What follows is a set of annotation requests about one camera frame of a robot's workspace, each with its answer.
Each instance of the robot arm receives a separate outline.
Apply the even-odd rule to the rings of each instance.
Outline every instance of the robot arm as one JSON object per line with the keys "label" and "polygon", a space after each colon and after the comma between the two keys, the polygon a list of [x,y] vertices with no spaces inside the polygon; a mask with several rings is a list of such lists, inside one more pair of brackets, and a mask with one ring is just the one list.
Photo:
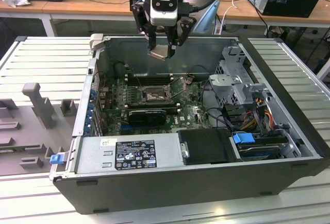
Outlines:
{"label": "robot arm", "polygon": [[[132,5],[133,15],[138,30],[145,33],[148,39],[149,54],[165,60],[171,58],[177,46],[182,46],[187,39],[196,19],[189,14],[207,8],[215,0],[203,6],[194,7],[183,0],[140,0]],[[177,24],[182,29],[178,36]],[[164,32],[168,39],[167,45],[156,44],[156,33]]]}

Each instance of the floor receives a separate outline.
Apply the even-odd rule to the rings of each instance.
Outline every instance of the floor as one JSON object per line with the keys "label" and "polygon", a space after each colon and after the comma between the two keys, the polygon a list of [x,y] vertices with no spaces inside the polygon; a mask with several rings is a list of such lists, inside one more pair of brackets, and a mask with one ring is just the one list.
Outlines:
{"label": "floor", "polygon": [[[55,27],[59,36],[90,36],[92,33],[104,33],[109,35],[133,35],[136,34],[135,22],[127,21],[92,21],[93,31],[89,31],[88,22],[84,20],[57,20]],[[227,25],[224,35],[248,37],[264,37],[263,26]],[[297,45],[294,52],[302,60],[306,60],[315,45],[324,35],[326,28],[318,29],[317,34],[308,28]],[[10,47],[16,36],[46,36],[43,25],[37,19],[0,18],[0,58]],[[329,44],[322,42],[310,59],[308,66],[313,70],[319,59],[328,52]]]}

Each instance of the white cable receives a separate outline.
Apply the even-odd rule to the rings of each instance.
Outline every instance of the white cable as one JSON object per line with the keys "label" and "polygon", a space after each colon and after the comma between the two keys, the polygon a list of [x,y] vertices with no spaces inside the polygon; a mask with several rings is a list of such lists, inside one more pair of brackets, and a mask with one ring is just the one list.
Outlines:
{"label": "white cable", "polygon": [[221,35],[221,33],[222,33],[223,21],[225,20],[225,16],[226,16],[228,10],[230,10],[231,8],[234,8],[234,7],[237,8],[237,6],[235,6],[235,5],[230,6],[229,8],[227,8],[226,12],[223,14],[222,21],[221,21],[221,24],[220,24],[221,27],[220,27],[219,35]]}
{"label": "white cable", "polygon": [[230,6],[229,8],[227,8],[227,10],[225,11],[225,13],[223,14],[222,21],[221,21],[221,24],[220,24],[221,27],[220,27],[219,35],[221,35],[221,33],[222,33],[223,22],[225,20],[225,17],[226,17],[226,14],[227,14],[228,10],[230,10],[231,8],[238,9],[238,7],[234,4],[234,1],[236,1],[236,0],[232,0],[232,6]]}

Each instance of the blue drive latch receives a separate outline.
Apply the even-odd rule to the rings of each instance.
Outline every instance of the blue drive latch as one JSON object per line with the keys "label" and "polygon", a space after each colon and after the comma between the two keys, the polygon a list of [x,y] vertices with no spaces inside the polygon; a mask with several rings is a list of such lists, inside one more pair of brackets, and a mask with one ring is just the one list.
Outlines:
{"label": "blue drive latch", "polygon": [[255,143],[252,133],[236,133],[233,135],[235,144]]}

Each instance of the blue release tab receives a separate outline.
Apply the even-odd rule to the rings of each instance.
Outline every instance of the blue release tab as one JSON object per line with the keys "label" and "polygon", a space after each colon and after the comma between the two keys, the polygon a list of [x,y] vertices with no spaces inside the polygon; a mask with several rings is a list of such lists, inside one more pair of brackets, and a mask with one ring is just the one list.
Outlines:
{"label": "blue release tab", "polygon": [[63,154],[53,154],[49,163],[53,164],[64,164],[64,155]]}
{"label": "blue release tab", "polygon": [[237,133],[233,135],[235,144],[238,143],[255,143],[252,133]]}

